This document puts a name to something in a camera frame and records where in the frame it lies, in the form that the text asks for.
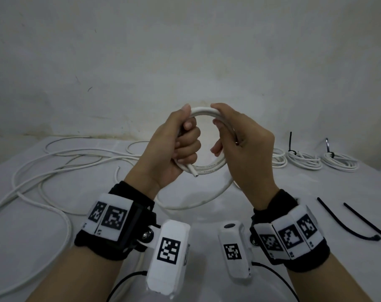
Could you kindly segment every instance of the forearm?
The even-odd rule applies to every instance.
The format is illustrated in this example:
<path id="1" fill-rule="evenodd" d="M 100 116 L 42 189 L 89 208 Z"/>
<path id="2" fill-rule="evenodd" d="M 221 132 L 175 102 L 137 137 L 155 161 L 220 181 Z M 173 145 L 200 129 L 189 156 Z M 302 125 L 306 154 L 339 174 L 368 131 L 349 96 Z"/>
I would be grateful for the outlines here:
<path id="1" fill-rule="evenodd" d="M 288 275 L 301 302 L 371 301 L 333 254 L 314 270 Z"/>
<path id="2" fill-rule="evenodd" d="M 87 247 L 73 246 L 59 258 L 27 302 L 106 301 L 122 263 L 104 259 Z"/>

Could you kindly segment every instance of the fingernail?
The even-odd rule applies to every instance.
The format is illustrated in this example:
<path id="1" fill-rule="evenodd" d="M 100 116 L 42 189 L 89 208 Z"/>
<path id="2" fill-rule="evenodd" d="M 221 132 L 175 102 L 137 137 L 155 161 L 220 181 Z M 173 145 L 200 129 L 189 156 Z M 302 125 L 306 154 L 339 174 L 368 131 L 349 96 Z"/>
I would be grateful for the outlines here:
<path id="1" fill-rule="evenodd" d="M 214 125 L 217 126 L 218 129 L 221 129 L 223 127 L 223 123 L 221 121 L 216 121 Z"/>
<path id="2" fill-rule="evenodd" d="M 181 109 L 182 109 L 182 110 L 186 110 L 186 109 L 188 109 L 189 107 L 190 107 L 189 104 L 185 104 Z"/>

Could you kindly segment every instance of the white wall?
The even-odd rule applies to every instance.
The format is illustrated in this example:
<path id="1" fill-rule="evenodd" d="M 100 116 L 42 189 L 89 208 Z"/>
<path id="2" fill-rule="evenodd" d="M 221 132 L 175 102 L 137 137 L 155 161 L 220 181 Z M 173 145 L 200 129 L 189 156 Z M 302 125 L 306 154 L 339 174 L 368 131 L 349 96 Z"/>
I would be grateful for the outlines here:
<path id="1" fill-rule="evenodd" d="M 379 168 L 381 0 L 0 0 L 0 161 L 217 101 Z"/>

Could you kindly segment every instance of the table surface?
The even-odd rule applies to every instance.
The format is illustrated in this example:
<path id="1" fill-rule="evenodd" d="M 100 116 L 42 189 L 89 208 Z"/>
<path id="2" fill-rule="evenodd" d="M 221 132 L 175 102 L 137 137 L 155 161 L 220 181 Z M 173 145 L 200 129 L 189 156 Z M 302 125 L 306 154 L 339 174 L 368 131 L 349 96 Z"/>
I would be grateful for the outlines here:
<path id="1" fill-rule="evenodd" d="M 48 137 L 9 161 L 0 164 L 0 199 L 11 189 L 11 176 L 24 162 L 43 155 L 43 147 L 55 137 Z M 129 141 L 101 139 L 68 139 L 52 144 L 49 149 L 57 151 L 69 148 L 96 147 L 125 152 Z M 141 153 L 145 143 L 133 145 L 132 151 Z M 37 162 L 21 176 L 18 182 L 67 161 L 67 157 L 50 157 Z M 86 162 L 94 157 L 80 158 Z M 66 208 L 86 211 L 100 193 L 107 192 L 114 184 L 113 175 L 121 167 L 119 179 L 123 179 L 131 166 L 124 161 L 113 161 L 95 167 L 57 175 L 44 183 L 46 194 Z M 160 192 L 160 200 L 167 204 L 194 203 L 205 199 L 228 181 L 227 166 L 216 173 L 193 178 L 183 173 L 173 184 Z M 349 228 L 372 236 L 374 231 L 347 210 L 343 203 L 381 229 L 381 173 L 362 164 L 355 173 L 344 173 L 326 165 L 320 171 L 308 171 L 291 165 L 274 169 L 274 177 L 280 188 L 309 205 L 324 231 L 330 249 L 357 282 L 374 301 L 381 301 L 381 241 L 369 242 L 358 239 L 343 230 L 316 200 L 317 197 L 330 207 Z M 31 199 L 43 202 L 36 189 L 26 193 Z M 294 301 L 289 289 L 274 274 L 263 268 L 253 268 L 249 284 L 235 284 L 226 271 L 218 243 L 218 227 L 229 220 L 240 220 L 248 228 L 252 206 L 243 193 L 232 185 L 220 197 L 201 207 L 163 212 L 155 208 L 158 223 L 175 219 L 189 223 L 191 228 L 190 256 L 185 282 L 179 301 Z M 84 216 L 69 215 L 75 235 Z M 17 283 L 32 271 L 46 263 L 62 244 L 66 225 L 62 218 L 48 210 L 34 207 L 17 199 L 0 210 L 0 289 Z M 150 263 L 152 250 L 146 251 L 143 269 Z M 268 264 L 263 252 L 253 250 L 254 260 Z M 123 264 L 120 277 L 128 274 L 135 265 L 138 253 L 133 251 Z M 283 266 L 273 267 L 289 281 Z M 41 281 L 39 278 L 0 301 L 25 301 Z M 124 301 L 169 301 L 167 297 L 147 292 L 145 279 L 137 277 Z"/>

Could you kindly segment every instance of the person's right hand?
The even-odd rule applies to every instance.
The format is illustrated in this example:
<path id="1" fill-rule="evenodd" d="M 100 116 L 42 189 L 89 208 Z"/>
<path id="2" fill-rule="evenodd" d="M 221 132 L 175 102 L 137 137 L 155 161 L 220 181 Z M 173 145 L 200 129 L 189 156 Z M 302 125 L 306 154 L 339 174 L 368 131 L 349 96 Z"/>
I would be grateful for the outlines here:
<path id="1" fill-rule="evenodd" d="M 213 123 L 220 131 L 220 139 L 210 150 L 216 156 L 224 150 L 229 172 L 257 210 L 267 208 L 270 200 L 279 191 L 273 178 L 271 165 L 274 135 L 250 117 L 239 113 L 227 104 L 211 104 L 231 124 L 239 145 L 233 134 L 219 120 Z"/>

